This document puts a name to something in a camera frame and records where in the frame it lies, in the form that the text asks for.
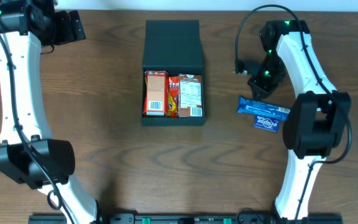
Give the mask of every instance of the black mounting rail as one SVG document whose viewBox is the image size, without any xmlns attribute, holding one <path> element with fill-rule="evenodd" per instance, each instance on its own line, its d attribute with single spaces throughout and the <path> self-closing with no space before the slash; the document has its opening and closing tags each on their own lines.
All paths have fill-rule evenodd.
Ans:
<svg viewBox="0 0 358 224">
<path fill-rule="evenodd" d="M 31 215 L 29 224 L 66 224 L 63 215 Z M 343 224 L 342 217 L 334 214 L 310 214 L 308 218 L 298 220 L 277 220 L 269 212 L 247 211 L 235 214 L 189 214 L 189 215 L 134 215 L 118 213 L 108 216 L 100 224 Z"/>
</svg>

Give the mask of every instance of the wooden table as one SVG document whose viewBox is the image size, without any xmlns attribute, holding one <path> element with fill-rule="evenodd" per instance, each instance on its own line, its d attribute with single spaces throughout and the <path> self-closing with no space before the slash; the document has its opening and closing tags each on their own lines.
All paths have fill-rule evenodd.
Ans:
<svg viewBox="0 0 358 224">
<path fill-rule="evenodd" d="M 87 39 L 41 57 L 45 112 L 54 138 L 72 143 L 75 173 L 105 210 L 270 208 L 282 186 L 288 151 L 281 129 L 255 129 L 253 116 L 236 114 L 238 97 L 252 96 L 248 77 L 233 74 L 234 38 L 245 14 L 81 11 Z M 352 150 L 342 163 L 323 166 L 309 211 L 341 212 L 345 223 L 358 223 L 358 13 L 300 12 L 298 17 L 307 21 L 330 81 L 352 98 Z M 240 58 L 261 61 L 259 29 L 267 20 L 289 18 L 284 12 L 251 16 L 241 35 Z M 200 20 L 208 76 L 203 127 L 140 125 L 147 19 Z M 286 76 L 266 101 L 291 107 L 294 100 Z M 0 130 L 1 118 L 0 96 Z M 344 142 L 331 158 L 340 155 Z M 26 223 L 37 212 L 53 212 L 46 197 L 0 173 L 0 223 Z"/>
</svg>

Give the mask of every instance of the black box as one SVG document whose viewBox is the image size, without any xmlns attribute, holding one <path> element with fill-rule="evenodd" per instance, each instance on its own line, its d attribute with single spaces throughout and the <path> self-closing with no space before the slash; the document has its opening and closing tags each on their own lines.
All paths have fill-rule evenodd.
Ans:
<svg viewBox="0 0 358 224">
<path fill-rule="evenodd" d="M 146 21 L 146 38 L 143 54 L 143 102 L 144 126 L 201 126 L 205 123 L 204 60 L 198 21 Z M 147 70 L 167 71 L 169 76 L 178 74 L 201 75 L 202 117 L 163 118 L 143 115 L 146 95 Z"/>
</svg>

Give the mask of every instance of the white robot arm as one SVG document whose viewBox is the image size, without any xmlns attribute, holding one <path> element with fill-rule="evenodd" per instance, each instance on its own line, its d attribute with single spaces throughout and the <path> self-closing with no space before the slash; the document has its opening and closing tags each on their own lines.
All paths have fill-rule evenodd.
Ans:
<svg viewBox="0 0 358 224">
<path fill-rule="evenodd" d="M 28 14 L 34 21 L 28 21 Z M 75 30 L 72 33 L 59 33 L 56 29 Z M 91 223 L 98 217 L 98 205 L 82 187 L 75 174 L 75 160 L 71 144 L 52 139 L 42 101 L 40 84 L 40 54 L 43 45 L 65 44 L 85 38 L 76 11 L 68 14 L 60 11 L 43 11 L 37 5 L 29 6 L 25 1 L 0 4 L 0 35 L 11 55 L 14 68 L 14 101 L 17 117 L 25 141 L 37 151 L 37 157 L 56 180 L 62 195 L 62 202 L 74 221 L 73 224 Z M 14 124 L 12 113 L 11 80 L 7 66 L 6 53 L 0 43 L 0 84 L 2 96 L 2 129 L 0 134 L 0 170 L 17 183 L 26 183 L 45 195 L 53 192 L 50 183 L 39 173 L 37 166 L 22 153 L 22 141 Z M 58 198 L 53 194 L 51 200 L 57 205 Z M 60 209 L 67 217 L 63 207 Z"/>
<path fill-rule="evenodd" d="M 316 67 L 319 76 L 323 79 L 324 85 L 330 90 L 336 90 L 335 86 L 329 82 L 327 76 L 318 62 L 316 54 L 311 45 L 310 34 L 303 34 L 307 51 L 312 58 L 313 65 Z M 315 94 L 325 94 L 326 92 L 318 84 L 316 77 L 306 59 L 302 47 L 299 32 L 290 32 L 287 35 L 281 35 L 277 44 L 277 55 L 283 60 L 295 91 L 295 97 L 300 93 L 312 91 Z M 275 206 L 281 217 L 289 220 L 295 219 L 299 199 L 301 198 L 303 186 L 309 172 L 309 166 L 313 161 L 325 161 L 326 157 L 305 156 L 299 159 L 293 150 L 288 150 L 288 164 L 285 171 L 283 187 L 276 198 Z M 306 187 L 305 197 L 300 207 L 298 219 L 308 216 L 308 202 L 314 181 L 322 164 L 316 164 L 311 172 L 310 180 Z"/>
</svg>

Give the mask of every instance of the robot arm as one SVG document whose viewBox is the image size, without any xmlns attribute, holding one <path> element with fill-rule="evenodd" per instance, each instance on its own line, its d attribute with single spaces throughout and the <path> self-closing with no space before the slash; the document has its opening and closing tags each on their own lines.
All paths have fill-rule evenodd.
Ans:
<svg viewBox="0 0 358 224">
<path fill-rule="evenodd" d="M 313 51 L 310 34 L 304 33 L 303 36 L 307 51 L 324 86 L 335 93 L 335 86 L 329 82 Z M 317 163 L 313 170 L 310 170 L 310 165 L 315 161 L 326 160 L 331 148 L 339 143 L 344 128 L 343 119 L 333 118 L 332 114 L 335 114 L 335 109 L 329 108 L 330 103 L 326 98 L 326 92 L 318 84 L 304 50 L 299 32 L 282 34 L 275 49 L 277 56 L 280 57 L 287 68 L 297 98 L 292 114 L 288 116 L 288 120 L 284 124 L 284 142 L 289 148 L 288 164 L 283 187 L 275 200 L 278 216 L 288 220 L 296 218 L 301 220 L 308 217 L 308 201 L 315 178 L 322 164 Z M 346 107 L 349 110 L 350 98 L 347 93 L 342 95 L 347 96 L 345 101 L 348 104 L 344 104 L 349 105 Z M 328 113 L 327 119 L 315 121 L 316 111 Z M 333 128 L 324 129 L 325 124 L 330 124 L 330 127 Z M 333 137 L 336 133 L 339 133 L 339 139 Z M 307 185 L 305 185 L 309 171 L 311 172 L 310 178 Z M 306 187 L 305 194 L 301 201 L 304 187 Z M 300 207 L 298 216 L 296 216 L 298 206 Z"/>
<path fill-rule="evenodd" d="M 27 141 L 31 136 L 40 139 L 51 139 L 40 82 L 40 53 L 41 41 L 31 32 L 20 35 L 19 32 L 8 32 L 2 35 L 14 63 L 17 114 Z M 2 96 L 2 129 L 1 143 L 19 144 L 21 140 L 14 129 L 11 84 L 7 59 L 0 43 L 0 85 Z"/>
<path fill-rule="evenodd" d="M 14 64 L 17 117 L 25 140 L 55 180 L 75 224 L 91 223 L 98 217 L 98 206 L 79 183 L 73 148 L 68 141 L 52 139 L 42 102 L 40 53 L 44 45 L 59 45 L 85 39 L 78 12 L 55 12 L 53 1 L 42 8 L 34 2 L 11 1 L 0 4 L 0 35 Z M 18 184 L 27 184 L 45 195 L 53 187 L 30 157 L 23 153 L 12 115 L 11 81 L 6 54 L 0 43 L 0 84 L 2 129 L 0 171 Z M 50 197 L 58 204 L 56 196 Z M 61 211 L 71 223 L 63 207 Z"/>
</svg>

